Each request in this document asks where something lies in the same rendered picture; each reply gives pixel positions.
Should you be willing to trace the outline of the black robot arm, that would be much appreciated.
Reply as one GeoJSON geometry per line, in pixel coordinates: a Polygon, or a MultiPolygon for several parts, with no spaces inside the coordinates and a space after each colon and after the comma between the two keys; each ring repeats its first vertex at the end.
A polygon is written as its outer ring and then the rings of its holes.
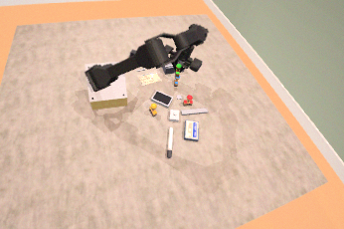
{"type": "Polygon", "coordinates": [[[178,58],[183,50],[190,49],[188,58],[190,58],[195,46],[199,46],[206,40],[209,30],[201,27],[201,25],[192,24],[189,30],[180,32],[178,34],[161,33],[154,37],[145,40],[144,44],[140,45],[135,55],[126,58],[116,64],[95,64],[85,71],[89,84],[92,86],[94,92],[98,92],[110,87],[110,84],[118,79],[118,76],[137,69],[139,67],[147,70],[161,68],[168,65],[178,58]],[[178,51],[175,52],[171,60],[164,47],[162,40],[159,37],[172,39],[178,51]],[[192,46],[192,47],[191,47],[192,46]],[[167,62],[168,61],[168,62],[167,62]]]}

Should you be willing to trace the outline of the green-handled rubber stamp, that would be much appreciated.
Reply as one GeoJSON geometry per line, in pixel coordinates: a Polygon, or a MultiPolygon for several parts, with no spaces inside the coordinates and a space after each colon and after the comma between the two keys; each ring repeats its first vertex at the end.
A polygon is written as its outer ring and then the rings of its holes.
{"type": "Polygon", "coordinates": [[[175,77],[177,77],[177,78],[179,78],[181,67],[182,67],[181,64],[177,64],[177,65],[176,65],[175,77]]]}

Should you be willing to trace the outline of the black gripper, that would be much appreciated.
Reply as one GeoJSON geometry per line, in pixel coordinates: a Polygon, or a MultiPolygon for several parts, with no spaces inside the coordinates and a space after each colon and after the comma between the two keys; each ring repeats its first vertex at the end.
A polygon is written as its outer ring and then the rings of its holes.
{"type": "MultiPolygon", "coordinates": [[[[175,54],[175,52],[173,52],[174,48],[169,46],[169,45],[165,45],[164,46],[167,54],[170,54],[170,58],[169,61],[171,60],[171,58],[173,57],[173,55],[175,54]]],[[[191,49],[191,48],[190,48],[191,49]]],[[[190,70],[194,71],[194,72],[198,72],[200,67],[202,66],[202,61],[195,58],[193,60],[193,58],[188,58],[189,53],[190,53],[190,49],[188,50],[183,50],[180,55],[178,56],[178,58],[176,59],[176,61],[172,62],[171,64],[174,67],[174,70],[176,70],[176,65],[178,64],[178,60],[184,62],[184,64],[182,65],[181,69],[180,69],[180,73],[184,70],[184,69],[188,69],[190,68],[190,70]],[[189,67],[190,66],[190,67],[189,67]]]]}

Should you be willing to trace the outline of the white taped card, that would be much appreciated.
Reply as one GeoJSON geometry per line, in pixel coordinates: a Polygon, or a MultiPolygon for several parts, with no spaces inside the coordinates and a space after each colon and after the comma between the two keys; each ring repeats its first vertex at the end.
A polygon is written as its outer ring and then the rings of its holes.
{"type": "Polygon", "coordinates": [[[142,86],[148,85],[148,84],[152,84],[155,82],[159,82],[162,80],[159,78],[158,74],[156,73],[157,71],[154,71],[152,73],[148,73],[148,74],[144,74],[144,75],[137,75],[137,77],[139,77],[142,86]]]}

